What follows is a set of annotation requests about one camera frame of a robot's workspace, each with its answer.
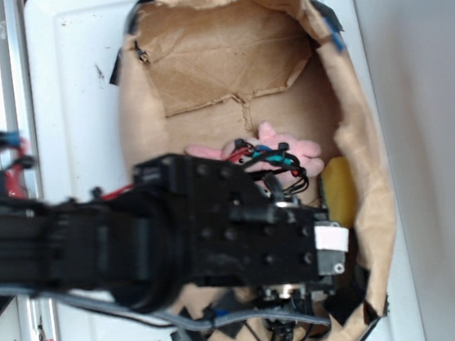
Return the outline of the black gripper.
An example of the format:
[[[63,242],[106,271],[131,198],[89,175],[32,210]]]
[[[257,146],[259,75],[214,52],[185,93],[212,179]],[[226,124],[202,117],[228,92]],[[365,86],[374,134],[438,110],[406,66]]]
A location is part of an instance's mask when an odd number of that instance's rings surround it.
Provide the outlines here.
[[[182,241],[184,280],[252,287],[264,299],[295,290],[336,289],[345,270],[347,229],[328,208],[286,195],[273,172],[248,173],[225,161],[163,155],[133,170],[136,191],[165,207]]]

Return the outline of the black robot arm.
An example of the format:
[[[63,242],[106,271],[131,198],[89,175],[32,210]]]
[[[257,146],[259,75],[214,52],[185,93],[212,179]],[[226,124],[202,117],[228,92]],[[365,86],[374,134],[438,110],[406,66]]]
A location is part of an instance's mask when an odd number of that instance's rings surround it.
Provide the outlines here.
[[[0,132],[5,149],[22,149],[19,133]],[[121,307],[151,312],[190,283],[271,297],[281,285],[332,288],[348,231],[281,188],[280,170],[304,176],[285,146],[261,159],[273,169],[163,155],[137,165],[117,194],[57,205],[9,195],[0,171],[0,291],[102,289]]]

